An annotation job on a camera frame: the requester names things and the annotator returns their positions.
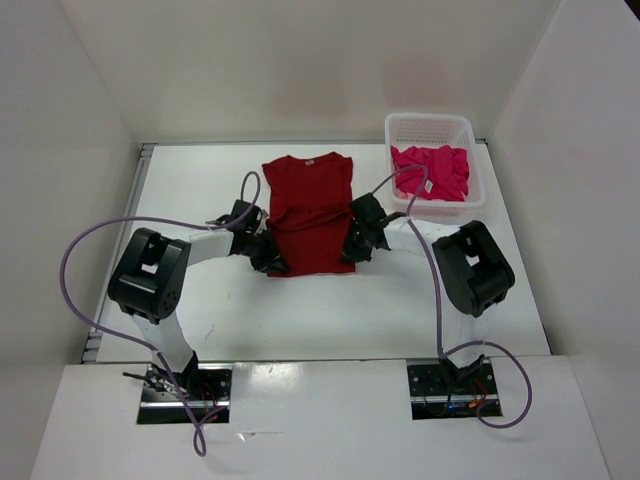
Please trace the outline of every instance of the red wire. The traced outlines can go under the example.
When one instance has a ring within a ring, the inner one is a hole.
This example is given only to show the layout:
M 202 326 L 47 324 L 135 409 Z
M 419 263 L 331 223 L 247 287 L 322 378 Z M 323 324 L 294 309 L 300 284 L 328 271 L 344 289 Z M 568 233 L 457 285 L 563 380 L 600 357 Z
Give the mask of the red wire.
M 207 399 L 204 396 L 204 390 L 200 387 L 200 394 L 202 395 L 202 403 L 204 404 L 204 414 L 209 413 L 209 407 L 207 407 Z
M 216 407 L 216 399 L 213 397 L 213 390 L 211 389 L 211 385 L 209 385 L 207 382 L 204 382 L 203 385 L 205 387 L 208 387 L 209 391 L 211 391 L 211 400 L 213 400 L 213 408 L 215 408 Z M 215 422 L 217 419 L 218 419 L 218 415 L 214 415 L 213 417 L 211 417 L 210 421 Z
M 487 389 L 484 387 L 484 385 L 482 385 L 482 383 L 480 383 L 480 380 L 478 380 L 477 378 L 474 378 L 473 381 L 480 387 L 480 390 L 482 390 L 482 399 L 480 400 L 480 403 L 483 403 L 487 399 Z

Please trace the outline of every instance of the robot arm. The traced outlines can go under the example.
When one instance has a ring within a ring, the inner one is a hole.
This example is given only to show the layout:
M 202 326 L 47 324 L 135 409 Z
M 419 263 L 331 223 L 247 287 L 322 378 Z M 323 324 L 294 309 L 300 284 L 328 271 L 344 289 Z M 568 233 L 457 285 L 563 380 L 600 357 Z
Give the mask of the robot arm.
M 248 256 L 254 269 L 261 272 L 288 270 L 271 233 L 260 229 L 258 207 L 252 207 L 244 221 L 233 222 L 249 207 L 236 201 L 231 214 L 218 219 L 211 231 L 182 230 L 169 238 L 140 228 L 132 235 L 107 293 L 130 315 L 144 339 L 158 349 L 152 355 L 156 381 L 168 380 L 157 356 L 161 352 L 181 387 L 188 392 L 199 387 L 198 357 L 185 340 L 176 313 L 189 266 L 238 254 Z
M 387 215 L 368 193 L 350 203 L 353 220 L 343 248 L 345 261 L 371 260 L 374 248 L 425 252 L 402 213 Z M 463 226 L 412 219 L 431 244 L 447 296 L 462 313 L 479 317 L 505 299 L 514 285 L 511 266 L 487 227 L 479 221 Z

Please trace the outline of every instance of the red t-shirt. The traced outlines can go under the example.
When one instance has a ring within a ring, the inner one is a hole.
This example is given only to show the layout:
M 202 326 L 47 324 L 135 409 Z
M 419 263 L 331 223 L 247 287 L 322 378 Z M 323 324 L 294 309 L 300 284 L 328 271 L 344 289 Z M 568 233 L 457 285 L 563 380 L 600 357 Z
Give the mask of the red t-shirt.
M 335 152 L 311 159 L 286 156 L 262 166 L 271 186 L 267 226 L 295 277 L 351 273 L 340 255 L 349 231 L 353 162 Z

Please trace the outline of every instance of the metal base plate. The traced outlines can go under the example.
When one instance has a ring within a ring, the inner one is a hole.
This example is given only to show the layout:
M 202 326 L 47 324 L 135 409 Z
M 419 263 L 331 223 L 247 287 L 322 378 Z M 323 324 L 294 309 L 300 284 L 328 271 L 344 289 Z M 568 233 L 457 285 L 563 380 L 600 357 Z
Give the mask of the metal base plate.
M 414 420 L 475 417 L 478 402 L 487 402 L 483 417 L 501 417 L 502 408 L 493 367 L 485 360 L 469 385 L 457 392 L 447 392 L 437 360 L 407 361 Z
M 198 420 L 202 419 L 214 406 L 226 406 L 224 410 L 211 418 L 207 423 L 229 423 L 229 407 L 231 400 L 231 364 L 198 365 L 200 374 L 210 387 L 216 399 L 198 398 L 191 395 L 189 406 Z M 142 387 L 140 409 L 138 410 L 139 425 L 164 425 L 175 423 L 190 423 L 182 402 L 174 393 L 158 392 L 148 385 Z

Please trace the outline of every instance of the cable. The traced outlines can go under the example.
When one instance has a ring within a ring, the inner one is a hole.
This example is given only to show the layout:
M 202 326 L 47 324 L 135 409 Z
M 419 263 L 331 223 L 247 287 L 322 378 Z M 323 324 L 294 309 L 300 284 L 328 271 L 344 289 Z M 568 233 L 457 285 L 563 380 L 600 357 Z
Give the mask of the cable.
M 520 415 L 515 420 L 513 420 L 511 422 L 504 423 L 504 424 L 490 423 L 490 422 L 487 422 L 481 416 L 481 412 L 482 412 L 482 409 L 484 407 L 486 407 L 487 405 L 489 405 L 491 403 L 495 403 L 496 402 L 496 400 L 490 400 L 490 401 L 485 401 L 481 405 L 478 406 L 478 408 L 476 409 L 476 417 L 478 418 L 478 420 L 480 420 L 480 422 L 482 424 L 484 424 L 484 425 L 486 425 L 487 427 L 490 427 L 490 428 L 506 429 L 506 428 L 514 427 L 515 425 L 519 424 L 522 420 L 524 420 L 524 418 L 529 413 L 529 410 L 531 409 L 531 404 L 533 403 L 533 387 L 531 386 L 531 380 L 529 379 L 529 375 L 527 375 L 527 372 L 524 369 L 524 367 L 522 366 L 522 364 L 520 363 L 520 361 L 511 352 L 509 352 L 506 348 L 504 348 L 502 345 L 498 345 L 497 343 L 489 342 L 489 341 L 473 340 L 473 341 L 470 341 L 470 342 L 462 343 L 462 344 L 458 345 L 457 347 L 452 348 L 448 352 L 444 351 L 443 341 L 442 341 L 442 291 L 440 289 L 440 278 L 439 278 L 439 275 L 438 275 L 438 270 L 436 268 L 436 264 L 435 264 L 435 260 L 434 260 L 434 257 L 433 257 L 433 253 L 431 252 L 431 248 L 429 247 L 429 245 L 425 241 L 424 237 L 420 234 L 420 230 L 418 230 L 418 227 L 416 227 L 416 225 L 413 223 L 413 220 L 411 219 L 411 210 L 413 208 L 413 204 L 415 203 L 416 199 L 418 198 L 418 193 L 420 193 L 422 190 L 424 190 L 424 188 L 425 188 L 425 186 L 427 184 L 427 173 L 428 173 L 427 172 L 427 168 L 424 165 L 416 164 L 416 165 L 409 165 L 407 167 L 401 168 L 400 170 L 396 170 L 391 175 L 389 175 L 387 178 L 385 178 L 382 182 L 380 182 L 380 184 L 376 188 L 373 189 L 372 193 L 375 193 L 378 190 L 380 190 L 380 188 L 382 188 L 382 186 L 385 183 L 387 183 L 389 180 L 391 180 L 392 178 L 396 177 L 400 173 L 406 172 L 407 170 L 415 169 L 415 168 L 418 168 L 418 169 L 422 170 L 422 173 L 423 173 L 422 180 L 420 182 L 420 185 L 416 189 L 415 194 L 413 195 L 411 200 L 409 200 L 409 204 L 407 205 L 407 209 L 406 209 L 405 213 L 407 215 L 407 224 L 409 225 L 409 227 L 411 228 L 413 233 L 416 235 L 416 238 L 418 239 L 418 242 L 420 243 L 420 246 L 424 250 L 425 256 L 427 257 L 427 261 L 429 262 L 429 268 L 431 270 L 431 276 L 433 277 L 433 284 L 434 284 L 435 297 L 436 297 L 436 351 L 438 353 L 438 358 L 439 359 L 447 358 L 447 357 L 453 355 L 454 353 L 456 353 L 456 352 L 458 352 L 458 351 L 460 351 L 460 350 L 462 350 L 464 348 L 468 348 L 468 347 L 472 347 L 472 346 L 476 346 L 476 345 L 487 345 L 489 347 L 493 347 L 493 348 L 495 348 L 497 350 L 500 350 L 507 357 L 509 357 L 511 359 L 511 361 L 513 363 L 515 363 L 516 367 L 518 367 L 518 370 L 520 370 L 520 373 L 522 373 L 522 377 L 524 378 L 524 382 L 527 385 L 527 403 L 526 403 L 526 405 L 524 407 L 524 410 L 522 410 L 522 413 L 520 413 Z
M 244 189 L 247 186 L 247 180 L 249 180 L 249 177 L 256 177 L 257 191 L 258 191 L 258 194 L 260 193 L 260 175 L 258 175 L 256 172 L 251 170 L 242 179 L 242 186 L 240 187 L 240 200 L 244 200 Z
M 449 413 L 450 406 L 451 406 L 451 387 L 447 385 L 447 403 L 445 403 L 444 408 L 442 409 L 442 412 L 440 412 L 440 414 L 437 415 L 437 417 L 444 417 L 445 415 L 447 415 Z
M 209 413 L 209 407 L 207 406 L 207 398 L 204 396 L 204 390 L 200 387 L 200 395 L 202 396 L 202 406 L 204 407 L 205 415 Z
M 473 385 L 473 382 L 471 382 L 471 393 L 473 394 L 473 402 L 469 404 L 470 407 L 471 405 L 475 406 L 478 403 L 478 393 L 476 392 L 476 387 Z
M 487 395 L 489 394 L 489 392 L 487 392 L 486 387 L 477 378 L 474 378 L 473 382 L 480 387 L 480 390 L 482 390 L 482 398 L 480 399 L 480 401 L 484 402 L 487 399 Z
M 240 223 L 242 220 L 244 220 L 244 218 L 249 214 L 251 209 L 255 206 L 256 202 L 258 201 L 258 196 L 260 195 L 260 187 L 261 187 L 260 176 L 256 172 L 251 171 L 251 172 L 249 172 L 249 173 L 247 173 L 245 175 L 244 180 L 242 182 L 242 185 L 243 185 L 243 188 L 244 188 L 244 185 L 246 184 L 247 178 L 250 177 L 250 176 L 255 176 L 256 177 L 256 181 L 257 181 L 256 193 L 255 193 L 255 195 L 253 197 L 253 200 L 251 201 L 251 204 L 247 207 L 247 209 L 238 218 L 236 218 L 235 220 L 229 222 L 226 225 L 213 225 L 213 226 L 209 226 L 209 225 L 207 225 L 207 226 L 205 226 L 205 225 L 194 225 L 194 224 L 187 223 L 187 222 L 180 222 L 180 221 L 177 221 L 177 220 L 169 220 L 169 219 L 166 219 L 166 218 L 158 218 L 158 217 L 121 217 L 121 218 L 112 218 L 110 220 L 105 220 L 103 222 L 97 223 L 96 225 L 94 225 L 92 227 L 89 227 L 84 232 L 80 233 L 76 238 L 74 238 L 71 241 L 71 243 L 69 244 L 69 246 L 65 250 L 64 254 L 62 255 L 62 260 L 60 261 L 60 273 L 59 273 L 59 276 L 58 276 L 58 280 L 60 282 L 60 291 L 62 292 L 62 297 L 64 298 L 65 303 L 67 304 L 69 309 L 75 314 L 76 317 L 78 317 L 81 321 L 83 321 L 84 323 L 86 323 L 90 327 L 95 328 L 98 331 L 101 331 L 101 332 L 104 332 L 104 333 L 108 333 L 110 335 L 113 335 L 113 336 L 119 337 L 119 338 L 123 338 L 125 340 L 129 340 L 130 342 L 137 343 L 138 345 L 142 345 L 143 347 L 146 347 L 149 350 L 151 350 L 152 352 L 156 353 L 156 356 L 158 357 L 158 359 L 162 363 L 162 366 L 163 366 L 164 370 L 167 372 L 167 375 L 169 376 L 169 380 L 171 380 L 171 383 L 173 383 L 173 386 L 176 389 L 176 392 L 178 394 L 178 398 L 180 399 L 180 402 L 182 402 L 182 405 L 184 406 L 184 409 L 185 409 L 185 412 L 187 414 L 187 417 L 189 417 L 189 420 L 193 424 L 193 427 L 195 429 L 195 431 L 193 433 L 193 448 L 196 451 L 196 453 L 201 457 L 204 457 L 207 454 L 207 442 L 206 442 L 206 440 L 204 438 L 204 432 L 202 430 L 202 426 L 204 425 L 204 423 L 207 420 L 212 418 L 218 412 L 224 410 L 226 407 L 213 408 L 207 415 L 205 415 L 202 418 L 202 420 L 198 421 L 197 418 L 195 417 L 193 411 L 189 407 L 189 401 L 188 401 L 187 397 L 185 396 L 185 394 L 182 392 L 182 388 L 180 388 L 180 385 L 178 383 L 178 379 L 176 378 L 176 376 L 171 371 L 171 367 L 169 366 L 167 360 L 164 358 L 164 355 L 161 352 L 159 352 L 158 349 L 154 345 L 152 345 L 151 343 L 149 343 L 149 342 L 147 342 L 145 340 L 142 340 L 141 338 L 137 338 L 137 337 L 134 337 L 132 335 L 128 335 L 126 333 L 118 332 L 117 330 L 113 330 L 113 329 L 111 329 L 109 327 L 102 326 L 102 325 L 94 322 L 93 320 L 91 320 L 87 315 L 85 315 L 82 311 L 80 311 L 80 309 L 76 306 L 76 304 L 71 299 L 71 296 L 69 295 L 69 289 L 68 289 L 68 286 L 67 286 L 67 264 L 69 262 L 69 257 L 71 256 L 71 252 L 73 252 L 73 249 L 85 237 L 89 236 L 90 234 L 92 234 L 96 230 L 99 230 L 99 229 L 104 228 L 104 227 L 106 227 L 108 225 L 113 225 L 113 224 L 116 224 L 116 223 L 125 223 L 125 222 L 133 222 L 133 221 L 156 222 L 156 223 L 164 223 L 164 224 L 167 224 L 167 225 L 176 225 L 176 226 L 179 226 L 179 227 L 193 228 L 195 230 L 203 230 L 203 231 L 207 231 L 207 230 L 215 231 L 215 230 L 221 230 L 221 229 L 227 229 L 229 227 L 233 227 L 234 225 L 236 225 L 236 224 Z

